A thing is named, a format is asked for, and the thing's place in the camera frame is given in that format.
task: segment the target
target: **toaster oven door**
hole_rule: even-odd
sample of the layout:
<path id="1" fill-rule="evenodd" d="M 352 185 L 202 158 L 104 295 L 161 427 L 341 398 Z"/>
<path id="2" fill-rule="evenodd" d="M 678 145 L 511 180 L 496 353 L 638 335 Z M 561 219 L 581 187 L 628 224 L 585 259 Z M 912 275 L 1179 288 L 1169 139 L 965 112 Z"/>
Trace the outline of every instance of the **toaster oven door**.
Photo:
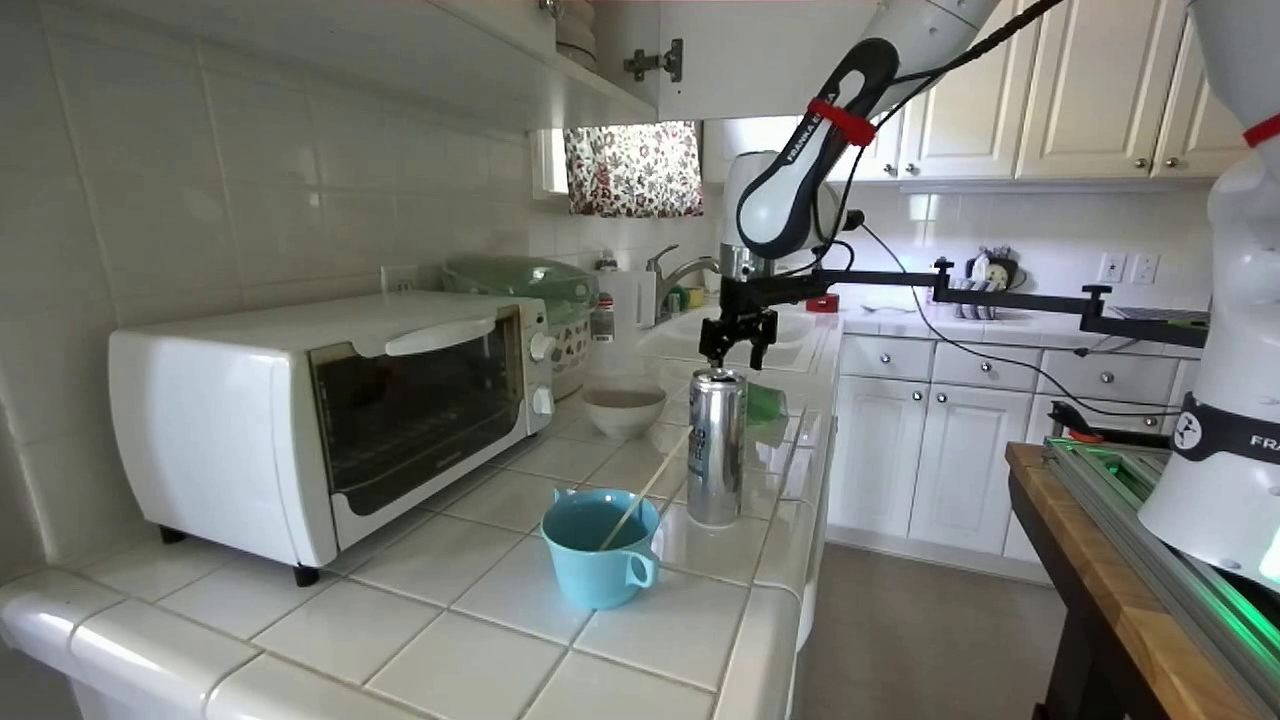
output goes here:
<path id="1" fill-rule="evenodd" d="M 520 312 L 488 333 L 425 353 L 356 354 L 352 343 L 314 353 L 317 424 L 330 493 L 373 516 L 425 480 L 510 437 L 525 398 Z"/>

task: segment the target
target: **mug handle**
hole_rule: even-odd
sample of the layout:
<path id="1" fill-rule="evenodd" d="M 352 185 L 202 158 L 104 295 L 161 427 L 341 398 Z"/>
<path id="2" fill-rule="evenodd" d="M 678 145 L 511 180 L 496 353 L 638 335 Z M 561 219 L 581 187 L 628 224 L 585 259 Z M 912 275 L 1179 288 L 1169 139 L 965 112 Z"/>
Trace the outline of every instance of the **mug handle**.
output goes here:
<path id="1" fill-rule="evenodd" d="M 628 552 L 628 585 L 652 586 L 655 578 L 655 557 L 652 552 Z"/>

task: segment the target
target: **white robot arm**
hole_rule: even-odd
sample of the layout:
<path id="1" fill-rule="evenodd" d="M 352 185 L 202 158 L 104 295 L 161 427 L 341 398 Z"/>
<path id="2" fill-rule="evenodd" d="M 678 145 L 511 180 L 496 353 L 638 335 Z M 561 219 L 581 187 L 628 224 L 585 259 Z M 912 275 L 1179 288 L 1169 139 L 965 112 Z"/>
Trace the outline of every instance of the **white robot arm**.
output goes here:
<path id="1" fill-rule="evenodd" d="M 811 238 L 816 191 L 850 145 L 869 145 L 885 112 L 979 56 L 968 41 L 995 0 L 885 0 L 831 79 L 796 124 L 783 151 L 743 185 L 736 235 L 778 259 Z M 986 43 L 1007 41 L 1062 0 L 1037 0 Z M 1213 333 L 1196 389 L 1178 424 L 1178 456 L 1140 507 L 1163 542 L 1280 591 L 1280 3 L 1191 0 L 1213 93 L 1248 126 L 1253 155 L 1223 173 L 1209 196 L 1213 217 Z M 742 275 L 719 285 L 719 321 L 706 324 L 716 364 L 734 338 L 754 358 L 772 343 L 768 304 L 829 293 L 804 275 Z"/>

